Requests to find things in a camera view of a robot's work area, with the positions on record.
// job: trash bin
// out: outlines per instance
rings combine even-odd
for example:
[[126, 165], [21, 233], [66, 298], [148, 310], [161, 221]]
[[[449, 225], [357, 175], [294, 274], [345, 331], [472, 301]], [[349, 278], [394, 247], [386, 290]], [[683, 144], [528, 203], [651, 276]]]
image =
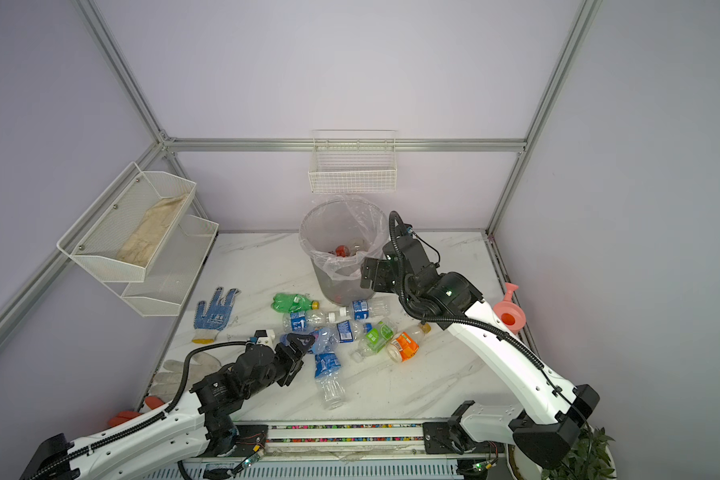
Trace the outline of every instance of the trash bin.
[[[365, 300], [373, 290], [360, 287], [360, 269], [366, 257], [381, 258], [389, 240], [388, 218], [361, 197], [338, 197], [316, 206], [304, 217], [298, 238], [312, 259], [320, 290], [328, 300], [348, 306]], [[338, 246], [361, 240], [364, 250], [336, 256]]]

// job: white wire basket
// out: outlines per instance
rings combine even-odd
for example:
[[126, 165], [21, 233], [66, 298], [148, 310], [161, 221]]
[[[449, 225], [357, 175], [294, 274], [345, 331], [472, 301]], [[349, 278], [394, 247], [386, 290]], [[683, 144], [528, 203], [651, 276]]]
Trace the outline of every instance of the white wire basket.
[[[74, 246], [67, 251], [59, 240], [57, 247], [82, 266], [99, 282], [144, 282], [155, 260], [163, 251], [166, 239], [184, 217], [192, 199], [195, 197], [195, 182], [177, 177], [167, 172], [142, 171], [135, 164], [126, 170], [136, 168], [137, 175], [128, 184], [122, 194], [109, 206], [93, 227]], [[144, 218], [144, 213], [164, 198], [186, 197], [175, 208], [173, 219], [157, 231], [156, 248], [139, 264], [118, 260], [118, 253]]]
[[309, 183], [316, 194], [394, 192], [394, 140], [315, 140]]
[[146, 280], [129, 283], [120, 298], [142, 316], [179, 315], [218, 229], [210, 220], [184, 215]]

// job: work glove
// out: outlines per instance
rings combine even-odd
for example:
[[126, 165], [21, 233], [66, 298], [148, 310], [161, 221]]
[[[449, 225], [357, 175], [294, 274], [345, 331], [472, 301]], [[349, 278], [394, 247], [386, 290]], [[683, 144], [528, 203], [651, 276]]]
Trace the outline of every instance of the work glove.
[[221, 293], [224, 287], [220, 286], [213, 293], [211, 304], [208, 305], [206, 311], [206, 302], [197, 303], [197, 311], [195, 312], [195, 338], [194, 343], [211, 343], [216, 339], [216, 335], [226, 328], [226, 324], [230, 322], [232, 314], [232, 305], [235, 303], [235, 295], [240, 292], [237, 288], [230, 289], [222, 300]]
[[[190, 360], [190, 374], [187, 377], [184, 392], [205, 378], [206, 375], [218, 372], [220, 368], [221, 362], [213, 355], [205, 352], [194, 354], [192, 360]], [[163, 369], [168, 371], [155, 374], [152, 379], [152, 386], [150, 387], [150, 395], [158, 397], [168, 403], [173, 400], [176, 391], [179, 389], [184, 362], [165, 360]]]

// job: plant pot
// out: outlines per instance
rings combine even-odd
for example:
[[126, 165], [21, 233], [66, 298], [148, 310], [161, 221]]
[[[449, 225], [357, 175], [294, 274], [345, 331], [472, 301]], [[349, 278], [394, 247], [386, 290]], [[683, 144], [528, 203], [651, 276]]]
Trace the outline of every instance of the plant pot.
[[[513, 480], [541, 480], [542, 468], [533, 463], [519, 448], [514, 445], [504, 444], [504, 451], [507, 453], [507, 466]], [[605, 451], [608, 458], [610, 458], [610, 464], [616, 470], [614, 456], [608, 446], [605, 446]]]

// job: bottle with orange label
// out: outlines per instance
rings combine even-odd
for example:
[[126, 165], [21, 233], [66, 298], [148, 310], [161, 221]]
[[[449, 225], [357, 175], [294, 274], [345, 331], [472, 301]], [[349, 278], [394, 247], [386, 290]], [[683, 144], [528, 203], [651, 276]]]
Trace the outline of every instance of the bottle with orange label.
[[430, 330], [432, 330], [432, 327], [424, 322], [405, 329], [403, 333], [387, 345], [387, 354], [396, 362], [409, 360], [413, 355], [416, 355], [418, 347]]

